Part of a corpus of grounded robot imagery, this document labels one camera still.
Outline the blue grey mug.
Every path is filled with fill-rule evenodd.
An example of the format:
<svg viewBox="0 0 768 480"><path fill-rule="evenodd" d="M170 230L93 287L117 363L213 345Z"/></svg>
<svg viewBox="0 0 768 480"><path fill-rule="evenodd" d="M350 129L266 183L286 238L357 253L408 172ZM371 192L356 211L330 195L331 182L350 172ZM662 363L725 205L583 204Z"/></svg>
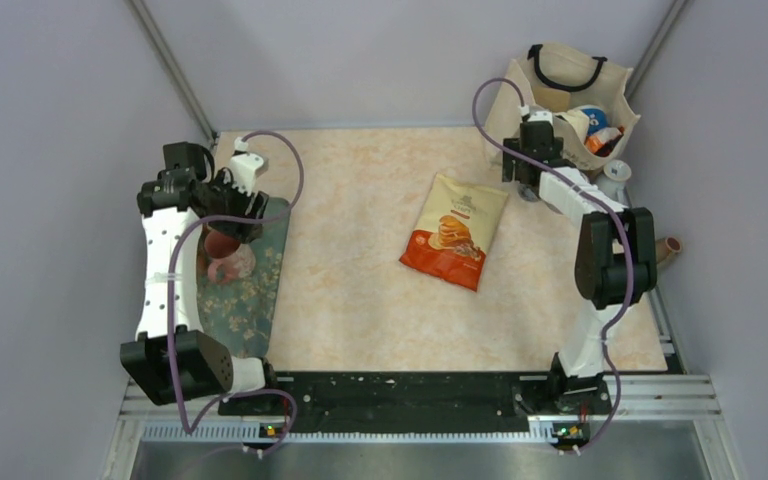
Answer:
<svg viewBox="0 0 768 480"><path fill-rule="evenodd" d="M540 202L541 197L539 191L530 185L520 184L517 187L518 195L526 202Z"/></svg>

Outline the large pink mug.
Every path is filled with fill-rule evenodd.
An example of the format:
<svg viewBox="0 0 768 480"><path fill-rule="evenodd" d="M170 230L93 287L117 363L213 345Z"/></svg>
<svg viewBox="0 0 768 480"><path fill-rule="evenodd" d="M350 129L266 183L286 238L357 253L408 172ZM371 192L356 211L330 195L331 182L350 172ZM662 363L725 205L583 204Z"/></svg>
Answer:
<svg viewBox="0 0 768 480"><path fill-rule="evenodd" d="M219 285L251 275L256 266L252 248L216 230L209 230L203 243L208 257L207 277Z"/></svg>

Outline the orange chips bag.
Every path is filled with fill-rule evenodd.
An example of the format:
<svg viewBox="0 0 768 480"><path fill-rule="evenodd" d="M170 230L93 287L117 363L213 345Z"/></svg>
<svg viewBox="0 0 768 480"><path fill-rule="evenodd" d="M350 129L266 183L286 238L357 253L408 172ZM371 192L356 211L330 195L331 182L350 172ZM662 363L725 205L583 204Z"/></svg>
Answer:
<svg viewBox="0 0 768 480"><path fill-rule="evenodd" d="M400 263L477 291L507 200L503 190L436 174Z"/></svg>

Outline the small brown striped cup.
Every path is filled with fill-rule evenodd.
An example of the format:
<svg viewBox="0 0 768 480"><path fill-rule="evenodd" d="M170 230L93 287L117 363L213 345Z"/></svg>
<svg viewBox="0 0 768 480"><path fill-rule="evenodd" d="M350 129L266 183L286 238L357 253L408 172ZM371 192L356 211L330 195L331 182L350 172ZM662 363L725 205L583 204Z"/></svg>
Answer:
<svg viewBox="0 0 768 480"><path fill-rule="evenodd" d="M678 237L666 236L655 242L656 266L658 271L666 269L683 251L683 244Z"/></svg>

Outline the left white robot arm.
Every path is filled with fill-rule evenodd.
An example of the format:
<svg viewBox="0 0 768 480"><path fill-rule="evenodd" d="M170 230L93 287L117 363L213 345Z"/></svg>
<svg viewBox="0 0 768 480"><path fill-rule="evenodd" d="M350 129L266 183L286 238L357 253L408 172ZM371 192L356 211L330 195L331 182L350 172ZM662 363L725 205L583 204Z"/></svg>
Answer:
<svg viewBox="0 0 768 480"><path fill-rule="evenodd" d="M201 232L210 227L242 244L260 237L269 197L255 184L267 161L243 140L221 169L195 143L167 144L163 155L164 169L137 194L147 249L144 298L120 362L155 405L242 392L252 410L268 413L281 397L268 362L238 358L206 334L197 302Z"/></svg>

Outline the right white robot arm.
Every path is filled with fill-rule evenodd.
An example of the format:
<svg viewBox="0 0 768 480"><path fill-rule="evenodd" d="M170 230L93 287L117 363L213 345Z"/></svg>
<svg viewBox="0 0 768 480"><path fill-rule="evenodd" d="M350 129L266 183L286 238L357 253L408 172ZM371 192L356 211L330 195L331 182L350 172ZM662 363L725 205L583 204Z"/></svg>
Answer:
<svg viewBox="0 0 768 480"><path fill-rule="evenodd" d="M608 197L562 157L563 140L548 120L522 119L503 141L502 179L516 182L578 227L574 280L583 308L574 333L555 354L546 397L572 412L597 392L614 327L657 282L654 219Z"/></svg>

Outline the light blue white mug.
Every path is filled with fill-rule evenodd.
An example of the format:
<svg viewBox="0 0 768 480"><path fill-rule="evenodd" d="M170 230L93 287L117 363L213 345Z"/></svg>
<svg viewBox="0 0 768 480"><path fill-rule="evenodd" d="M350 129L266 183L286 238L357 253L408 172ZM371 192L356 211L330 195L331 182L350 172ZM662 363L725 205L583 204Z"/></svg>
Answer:
<svg viewBox="0 0 768 480"><path fill-rule="evenodd" d="M631 167L624 161L614 159L603 166L594 183L598 189L614 201L628 204L626 185L632 176Z"/></svg>

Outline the orange snack packet in bag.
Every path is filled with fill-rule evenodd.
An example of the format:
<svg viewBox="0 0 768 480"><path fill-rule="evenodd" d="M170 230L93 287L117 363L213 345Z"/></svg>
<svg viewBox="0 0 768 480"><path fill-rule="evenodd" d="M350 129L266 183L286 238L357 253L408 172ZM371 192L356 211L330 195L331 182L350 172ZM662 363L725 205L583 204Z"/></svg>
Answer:
<svg viewBox="0 0 768 480"><path fill-rule="evenodd" d="M589 135L584 146L598 157L608 157L619 141L624 137L625 129L620 127L605 127Z"/></svg>

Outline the blue white package in bag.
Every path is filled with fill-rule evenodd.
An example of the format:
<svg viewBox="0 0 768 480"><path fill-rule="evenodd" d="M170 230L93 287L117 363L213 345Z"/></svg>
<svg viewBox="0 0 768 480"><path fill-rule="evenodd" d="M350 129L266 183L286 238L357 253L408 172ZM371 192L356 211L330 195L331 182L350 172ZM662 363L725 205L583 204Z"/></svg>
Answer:
<svg viewBox="0 0 768 480"><path fill-rule="evenodd" d="M583 134L584 138L611 126L607 113L597 105L585 104L577 106L572 109L572 112L576 112L579 116L585 116L587 118L588 125Z"/></svg>

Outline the beige canvas tote bag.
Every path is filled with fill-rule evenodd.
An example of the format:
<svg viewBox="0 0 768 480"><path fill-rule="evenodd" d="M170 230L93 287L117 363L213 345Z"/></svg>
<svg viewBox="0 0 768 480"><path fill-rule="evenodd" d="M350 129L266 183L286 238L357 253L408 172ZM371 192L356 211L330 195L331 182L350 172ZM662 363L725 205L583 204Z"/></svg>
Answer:
<svg viewBox="0 0 768 480"><path fill-rule="evenodd" d="M554 132L564 139L563 157L584 171L600 170L611 160L620 159L640 120L626 97L634 70L591 56L560 43L534 44L509 62L504 83L499 87L484 122L486 132L496 141L519 133L521 104L536 105L554 116ZM608 157L598 157L584 146L588 122L572 109L593 104L605 110L610 127L625 129L624 137Z"/></svg>

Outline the teal floral placemat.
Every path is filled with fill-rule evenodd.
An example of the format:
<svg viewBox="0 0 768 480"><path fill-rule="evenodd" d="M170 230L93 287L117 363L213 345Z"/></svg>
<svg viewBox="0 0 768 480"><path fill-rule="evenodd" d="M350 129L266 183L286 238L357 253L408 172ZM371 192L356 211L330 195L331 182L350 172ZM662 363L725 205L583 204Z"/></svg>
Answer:
<svg viewBox="0 0 768 480"><path fill-rule="evenodd" d="M203 246L209 230L199 238L197 306L203 331L237 357L264 357L269 350L277 304L289 217L263 225L262 236L248 243L256 256L251 275L219 285L207 277L208 257Z"/></svg>

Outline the metal corner frame rail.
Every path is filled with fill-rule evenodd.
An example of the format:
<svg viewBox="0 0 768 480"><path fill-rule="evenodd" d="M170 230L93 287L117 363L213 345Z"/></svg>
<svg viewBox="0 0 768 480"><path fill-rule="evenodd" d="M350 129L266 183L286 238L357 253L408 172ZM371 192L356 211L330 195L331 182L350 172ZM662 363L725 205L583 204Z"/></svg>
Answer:
<svg viewBox="0 0 768 480"><path fill-rule="evenodd" d="M195 122L201 134L212 144L217 132L198 100L186 74L165 39L159 24L156 22L148 4L144 0L125 0L133 17L138 23L145 40L157 57L161 68L171 82L185 110Z"/></svg>

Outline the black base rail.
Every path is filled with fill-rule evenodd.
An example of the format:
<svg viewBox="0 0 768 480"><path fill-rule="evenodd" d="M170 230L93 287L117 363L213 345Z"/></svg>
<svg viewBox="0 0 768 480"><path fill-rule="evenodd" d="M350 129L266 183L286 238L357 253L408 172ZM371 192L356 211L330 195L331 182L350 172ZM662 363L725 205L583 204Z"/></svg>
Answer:
<svg viewBox="0 0 768 480"><path fill-rule="evenodd" d="M232 399L222 416L294 415L293 433L524 433L540 415L606 415L605 384L561 393L547 372L286 371L277 386L295 403L264 395Z"/></svg>

